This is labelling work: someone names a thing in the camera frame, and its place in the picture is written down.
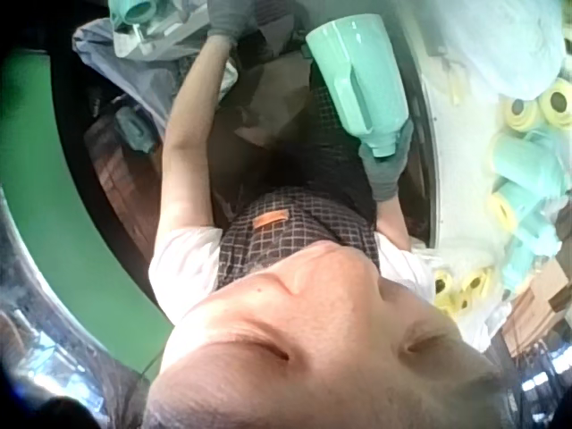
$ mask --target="orange label patch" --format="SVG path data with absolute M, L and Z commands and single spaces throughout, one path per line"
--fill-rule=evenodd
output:
M 258 228 L 262 228 L 263 226 L 271 223 L 287 221 L 288 219 L 290 219 L 290 213 L 288 210 L 275 210 L 258 216 L 254 221 L 252 221 L 252 226 L 257 230 Z

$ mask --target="gray work glove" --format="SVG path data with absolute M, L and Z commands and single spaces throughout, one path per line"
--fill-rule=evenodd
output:
M 208 0 L 211 29 L 208 36 L 225 36 L 233 45 L 255 13 L 254 0 Z
M 372 149 L 362 143 L 359 157 L 364 163 L 367 179 L 372 187 L 374 200 L 378 203 L 395 197 L 398 193 L 397 182 L 408 164 L 409 148 L 413 137 L 413 122 L 408 119 L 401 128 L 395 154 L 385 158 L 376 158 Z

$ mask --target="brown checkered apron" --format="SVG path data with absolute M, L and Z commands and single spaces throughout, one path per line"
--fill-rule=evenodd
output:
M 223 235 L 217 289 L 320 240 L 358 248 L 379 266 L 374 229 L 354 210 L 302 188 L 266 194 Z

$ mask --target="green surface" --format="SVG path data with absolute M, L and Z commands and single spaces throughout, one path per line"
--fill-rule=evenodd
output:
M 49 61 L 18 53 L 4 65 L 0 181 L 55 294 L 114 358 L 142 371 L 172 327 L 123 270 L 81 202 L 55 123 Z

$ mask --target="white t-shirt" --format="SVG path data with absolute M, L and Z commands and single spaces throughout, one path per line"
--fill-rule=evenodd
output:
M 194 227 L 172 231 L 157 243 L 149 279 L 159 306 L 173 324 L 215 291 L 222 236 L 218 228 Z M 375 241 L 382 276 L 433 303 L 433 276 L 421 258 L 399 250 L 378 232 Z

